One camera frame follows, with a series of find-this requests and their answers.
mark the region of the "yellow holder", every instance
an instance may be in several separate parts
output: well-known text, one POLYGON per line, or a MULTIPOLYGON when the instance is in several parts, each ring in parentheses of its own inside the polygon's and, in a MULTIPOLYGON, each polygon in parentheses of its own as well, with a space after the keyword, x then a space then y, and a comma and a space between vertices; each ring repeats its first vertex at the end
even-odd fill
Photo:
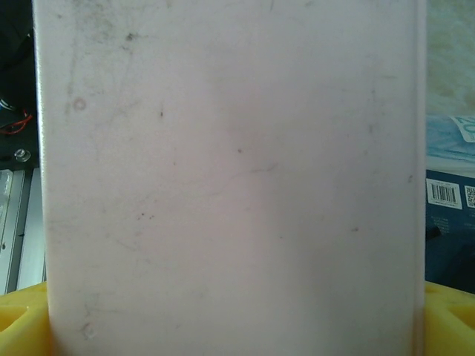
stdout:
POLYGON ((0 297, 0 355, 52 354, 46 283, 0 297))
MULTIPOLYGON (((0 297, 0 356, 51 354, 46 283, 0 297)), ((475 355, 475 295, 426 283, 425 355, 475 355)))

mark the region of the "screw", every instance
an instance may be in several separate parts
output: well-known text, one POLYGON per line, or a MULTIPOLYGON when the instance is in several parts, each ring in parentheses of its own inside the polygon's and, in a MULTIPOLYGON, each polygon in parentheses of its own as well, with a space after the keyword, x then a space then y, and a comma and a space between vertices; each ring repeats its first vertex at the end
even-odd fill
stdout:
POLYGON ((30 159, 31 153, 28 152, 27 150, 24 150, 23 148, 20 148, 16 150, 14 153, 14 156, 18 162, 26 162, 30 159))

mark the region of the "white plastic panel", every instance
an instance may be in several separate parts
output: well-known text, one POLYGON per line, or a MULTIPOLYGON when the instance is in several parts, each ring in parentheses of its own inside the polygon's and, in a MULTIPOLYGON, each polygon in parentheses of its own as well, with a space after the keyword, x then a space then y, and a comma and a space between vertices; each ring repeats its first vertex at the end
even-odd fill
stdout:
POLYGON ((59 355, 410 355, 422 4, 36 1, 59 355))

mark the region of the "cardboard box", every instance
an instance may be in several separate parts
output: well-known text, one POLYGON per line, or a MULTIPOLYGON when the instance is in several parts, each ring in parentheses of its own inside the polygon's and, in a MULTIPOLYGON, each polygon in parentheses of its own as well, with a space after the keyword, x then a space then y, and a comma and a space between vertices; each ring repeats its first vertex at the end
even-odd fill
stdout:
POLYGON ((427 116, 426 230, 475 232, 475 117, 427 116))

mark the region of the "scratch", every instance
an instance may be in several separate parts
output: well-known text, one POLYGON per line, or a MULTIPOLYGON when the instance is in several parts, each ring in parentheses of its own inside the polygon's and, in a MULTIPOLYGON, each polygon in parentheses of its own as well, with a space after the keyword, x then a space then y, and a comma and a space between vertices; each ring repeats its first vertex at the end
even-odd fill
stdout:
POLYGON ((135 251, 137 250, 137 247, 129 246, 129 245, 123 243, 123 242, 120 241, 120 240, 116 240, 116 243, 118 243, 118 244, 121 245, 123 248, 125 248, 125 249, 127 249, 127 250, 129 250, 129 251, 135 252, 135 251))
POLYGON ((278 166, 278 163, 274 163, 273 165, 269 166, 268 168, 257 168, 257 169, 252 169, 249 171, 249 173, 254 174, 254 173, 260 173, 260 172, 270 172, 273 171, 274 168, 278 166))
POLYGON ((242 5, 242 1, 230 2, 230 3, 226 4, 226 5, 224 5, 223 9, 227 9, 228 7, 236 6, 236 5, 242 5))
POLYGON ((219 195, 219 194, 223 193, 224 189, 226 189, 226 187, 229 184, 231 184, 231 182, 236 178, 239 178, 241 176, 245 176, 247 174, 259 174, 259 173, 271 172, 271 171, 274 171, 277 167, 278 167, 278 163, 275 162, 275 163, 272 163, 269 167, 266 167, 266 168, 254 168, 254 169, 251 169, 250 171, 236 173, 236 174, 230 176, 230 178, 228 179, 226 184, 219 191, 216 191, 216 192, 213 192, 213 193, 210 193, 210 194, 207 194, 207 195, 209 197, 213 197, 213 196, 216 196, 216 195, 219 195))
POLYGON ((92 312, 107 313, 107 314, 121 314, 119 309, 104 309, 104 308, 89 308, 92 312))
POLYGON ((91 308, 89 308, 89 305, 87 303, 84 303, 84 309, 86 310, 86 317, 91 316, 91 308))
POLYGON ((115 104, 114 109, 112 111, 112 115, 108 120, 106 120, 105 125, 110 125, 116 119, 117 114, 121 113, 119 104, 122 102, 122 95, 123 95, 123 91, 125 89, 125 82, 128 78, 128 74, 129 74, 131 66, 132 66, 133 56, 134 56, 134 53, 129 52, 127 64, 125 65, 124 75, 122 77, 122 80, 120 81, 119 90, 117 91, 117 101, 116 101, 116 104, 115 104))

